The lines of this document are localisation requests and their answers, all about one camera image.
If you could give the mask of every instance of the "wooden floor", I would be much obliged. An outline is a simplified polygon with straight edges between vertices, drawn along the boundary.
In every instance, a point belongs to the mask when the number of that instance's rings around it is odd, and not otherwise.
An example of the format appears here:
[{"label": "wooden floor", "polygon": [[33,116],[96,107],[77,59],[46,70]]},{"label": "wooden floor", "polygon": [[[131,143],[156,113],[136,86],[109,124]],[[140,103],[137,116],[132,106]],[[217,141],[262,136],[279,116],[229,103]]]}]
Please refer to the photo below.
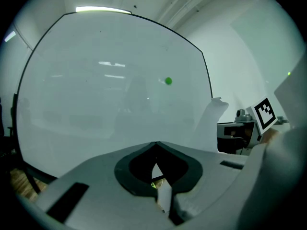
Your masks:
[{"label": "wooden floor", "polygon": [[[31,202],[35,202],[38,195],[29,183],[25,173],[18,169],[13,169],[10,173],[11,185],[15,193],[28,198]],[[36,178],[34,178],[34,180],[41,191],[44,191],[47,188],[47,184],[37,180]]]}]

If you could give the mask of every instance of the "green ball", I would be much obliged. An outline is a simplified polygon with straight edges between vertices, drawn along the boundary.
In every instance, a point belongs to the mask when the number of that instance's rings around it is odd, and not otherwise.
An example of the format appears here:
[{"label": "green ball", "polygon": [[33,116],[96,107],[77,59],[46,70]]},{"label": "green ball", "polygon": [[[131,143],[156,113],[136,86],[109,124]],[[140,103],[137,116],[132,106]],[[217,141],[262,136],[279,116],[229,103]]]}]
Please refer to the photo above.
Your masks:
[{"label": "green ball", "polygon": [[172,80],[170,77],[168,77],[168,78],[165,79],[165,83],[166,83],[167,85],[172,84],[172,82],[173,82],[173,80]]}]

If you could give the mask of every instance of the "ceiling light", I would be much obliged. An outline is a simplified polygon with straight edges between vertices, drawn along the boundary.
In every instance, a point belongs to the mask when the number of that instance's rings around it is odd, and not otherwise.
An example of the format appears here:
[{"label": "ceiling light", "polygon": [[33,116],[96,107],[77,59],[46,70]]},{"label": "ceiling light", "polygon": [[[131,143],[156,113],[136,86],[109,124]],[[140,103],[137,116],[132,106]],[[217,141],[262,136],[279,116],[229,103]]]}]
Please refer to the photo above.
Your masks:
[{"label": "ceiling light", "polygon": [[126,65],[115,63],[115,65],[112,65],[111,62],[107,61],[99,61],[98,62],[100,65],[106,65],[106,66],[113,66],[113,67],[126,67]]},{"label": "ceiling light", "polygon": [[16,33],[14,31],[12,31],[5,39],[4,41],[7,42],[9,41],[12,37],[14,37],[16,35]]},{"label": "ceiling light", "polygon": [[98,63],[99,63],[100,65],[107,65],[107,66],[111,66],[111,62],[99,61]]},{"label": "ceiling light", "polygon": [[116,79],[125,79],[126,77],[124,76],[114,76],[114,75],[106,75],[105,74],[105,77],[108,77],[108,78],[116,78]]},{"label": "ceiling light", "polygon": [[119,63],[115,63],[114,65],[115,67],[126,67],[126,65],[123,65],[123,64],[119,64]]},{"label": "ceiling light", "polygon": [[119,13],[131,14],[131,12],[127,10],[120,10],[120,9],[114,9],[114,8],[108,8],[108,7],[96,7],[96,6],[76,7],[76,12],[83,12],[83,11],[109,11],[109,12],[119,12]]}]

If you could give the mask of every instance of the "white ceiling beam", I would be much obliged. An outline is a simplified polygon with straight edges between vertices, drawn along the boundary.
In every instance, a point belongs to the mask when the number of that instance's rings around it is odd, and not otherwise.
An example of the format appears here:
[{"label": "white ceiling beam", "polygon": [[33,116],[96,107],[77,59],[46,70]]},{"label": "white ceiling beam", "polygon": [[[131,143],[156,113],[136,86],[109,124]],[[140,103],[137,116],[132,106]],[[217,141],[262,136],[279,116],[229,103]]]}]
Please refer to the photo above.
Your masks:
[{"label": "white ceiling beam", "polygon": [[195,8],[203,0],[189,0],[177,13],[166,23],[168,28],[173,28],[191,9]]},{"label": "white ceiling beam", "polygon": [[174,5],[178,2],[179,0],[174,0],[169,6],[168,8],[165,10],[165,12],[160,16],[160,18],[158,19],[158,22],[161,23],[161,21],[163,20],[163,18],[167,15],[167,13],[174,7]]}]

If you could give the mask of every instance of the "black slot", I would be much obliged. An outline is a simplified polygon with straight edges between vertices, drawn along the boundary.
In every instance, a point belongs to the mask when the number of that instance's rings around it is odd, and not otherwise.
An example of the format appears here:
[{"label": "black slot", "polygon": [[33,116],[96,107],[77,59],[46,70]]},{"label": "black slot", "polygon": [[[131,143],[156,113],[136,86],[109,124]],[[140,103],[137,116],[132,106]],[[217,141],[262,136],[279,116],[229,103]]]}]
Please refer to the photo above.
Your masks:
[{"label": "black slot", "polygon": [[66,193],[48,210],[47,214],[55,220],[64,223],[69,214],[75,208],[77,203],[82,198],[88,185],[82,183],[75,183],[67,190]]},{"label": "black slot", "polygon": [[226,160],[222,161],[220,163],[220,165],[227,166],[227,167],[234,168],[234,169],[238,169],[238,170],[242,170],[243,167],[244,167],[242,164],[234,163],[234,162],[230,162],[230,161],[226,161]]}]

